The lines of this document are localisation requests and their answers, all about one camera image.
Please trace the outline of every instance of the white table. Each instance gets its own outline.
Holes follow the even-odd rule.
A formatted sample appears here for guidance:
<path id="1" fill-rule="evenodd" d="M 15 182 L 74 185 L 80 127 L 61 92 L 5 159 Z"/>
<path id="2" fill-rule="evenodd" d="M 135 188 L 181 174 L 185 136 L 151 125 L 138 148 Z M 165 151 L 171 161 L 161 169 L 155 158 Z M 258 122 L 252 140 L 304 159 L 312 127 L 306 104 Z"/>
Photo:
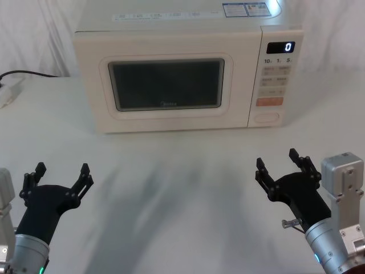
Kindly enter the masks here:
<path id="1" fill-rule="evenodd" d="M 41 184 L 71 187 L 84 162 L 95 181 L 62 216 L 46 273 L 322 273 L 303 235 L 282 229 L 294 216 L 254 180 L 256 158 L 275 179 L 297 170 L 291 147 L 318 168 L 345 151 L 364 159 L 365 74 L 301 74 L 293 86 L 281 128 L 109 135 L 94 132 L 80 79 L 15 86 L 0 110 L 0 166 L 16 193 L 40 161 Z M 17 196 L 14 226 L 25 209 Z"/>

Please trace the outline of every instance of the robotic arm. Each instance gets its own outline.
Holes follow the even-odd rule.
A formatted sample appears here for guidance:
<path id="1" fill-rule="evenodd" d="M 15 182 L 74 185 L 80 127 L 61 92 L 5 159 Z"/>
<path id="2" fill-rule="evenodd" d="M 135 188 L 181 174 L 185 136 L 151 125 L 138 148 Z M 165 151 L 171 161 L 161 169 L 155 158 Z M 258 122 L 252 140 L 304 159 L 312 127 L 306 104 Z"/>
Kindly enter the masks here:
<path id="1" fill-rule="evenodd" d="M 39 163 L 35 172 L 24 175 L 20 197 L 27 210 L 14 235 L 9 215 L 14 188 L 8 170 L 0 168 L 0 274 L 43 274 L 60 217 L 69 209 L 79 207 L 93 185 L 87 164 L 83 164 L 72 188 L 39 186 L 45 172 L 45 165 Z"/>
<path id="2" fill-rule="evenodd" d="M 258 158 L 255 177 L 270 201 L 283 202 L 294 213 L 296 219 L 283 220 L 283 228 L 303 228 L 327 274 L 365 273 L 365 238 L 359 224 L 364 162 L 349 152 L 322 162 L 322 185 L 330 194 L 331 212 L 317 192 L 321 174 L 310 158 L 299 157 L 293 148 L 289 157 L 301 172 L 274 181 Z"/>

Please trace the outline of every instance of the power cord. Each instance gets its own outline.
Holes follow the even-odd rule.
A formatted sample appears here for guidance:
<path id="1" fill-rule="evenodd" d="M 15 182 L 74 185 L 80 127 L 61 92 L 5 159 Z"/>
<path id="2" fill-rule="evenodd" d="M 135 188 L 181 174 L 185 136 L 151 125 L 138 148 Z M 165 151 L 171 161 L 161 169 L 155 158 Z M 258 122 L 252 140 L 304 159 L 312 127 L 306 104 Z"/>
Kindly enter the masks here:
<path id="1" fill-rule="evenodd" d="M 13 91 L 11 90 L 11 88 L 9 86 L 7 86 L 5 84 L 1 84 L 1 80 L 4 76 L 7 76 L 7 75 L 13 74 L 13 73 L 27 73 L 27 74 L 34 74 L 34 75 L 39 75 L 39 76 L 43 76 L 43 77 L 57 77 L 54 75 L 49 75 L 49 74 L 44 74 L 44 73 L 29 71 L 29 70 L 12 70 L 12 71 L 8 71 L 6 73 L 1 74 L 0 75 L 0 108 L 7 106 L 17 97 L 17 95 L 15 95 L 13 93 Z"/>
<path id="2" fill-rule="evenodd" d="M 34 74 L 34 75 L 39 75 L 39 76 L 43 76 L 43 77 L 58 77 L 58 76 L 55 76 L 55 75 L 49 75 L 49 74 L 44 74 L 44 73 L 40 73 L 40 72 L 35 72 L 35 71 L 30 71 L 30 70 L 11 70 L 11 71 L 8 71 L 6 73 L 3 73 L 0 75 L 0 87 L 2 86 L 1 85 L 1 79 L 4 77 L 4 76 L 7 76 L 9 74 L 14 74 L 14 73 L 26 73 L 26 74 Z"/>

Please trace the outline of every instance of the black cable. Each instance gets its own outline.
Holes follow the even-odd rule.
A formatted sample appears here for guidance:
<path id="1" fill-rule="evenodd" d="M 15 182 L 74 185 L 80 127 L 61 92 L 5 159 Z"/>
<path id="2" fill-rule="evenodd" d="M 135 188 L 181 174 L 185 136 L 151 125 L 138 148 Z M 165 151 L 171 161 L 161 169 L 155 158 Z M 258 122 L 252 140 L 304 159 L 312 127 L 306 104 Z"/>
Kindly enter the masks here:
<path id="1" fill-rule="evenodd" d="M 8 72 L 0 75 L 0 82 L 4 76 L 7 76 L 9 74 L 14 74 L 14 73 L 27 73 L 27 74 L 34 74 L 34 75 L 43 76 L 43 77 L 58 77 L 55 75 L 49 75 L 49 74 L 44 74 L 44 73 L 30 71 L 30 70 L 11 70 L 11 71 L 8 71 Z"/>
<path id="2" fill-rule="evenodd" d="M 299 231 L 299 232 L 301 232 L 301 233 L 303 233 L 303 234 L 305 234 L 305 232 L 303 231 L 303 230 L 301 230 L 301 229 L 299 229 L 299 228 L 297 228 L 297 227 L 293 227 L 295 230 L 297 230 L 297 231 Z"/>

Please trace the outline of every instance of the white backdrop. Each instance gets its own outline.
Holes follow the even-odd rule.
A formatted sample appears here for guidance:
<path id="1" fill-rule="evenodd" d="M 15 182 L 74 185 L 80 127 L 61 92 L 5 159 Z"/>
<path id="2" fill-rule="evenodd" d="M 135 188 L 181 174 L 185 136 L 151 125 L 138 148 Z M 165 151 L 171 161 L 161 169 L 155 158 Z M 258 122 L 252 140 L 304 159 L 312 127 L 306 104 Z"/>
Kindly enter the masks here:
<path id="1" fill-rule="evenodd" d="M 72 36 L 86 0 L 0 0 L 0 74 L 78 75 Z M 364 0 L 288 0 L 303 16 L 299 70 L 365 70 Z"/>

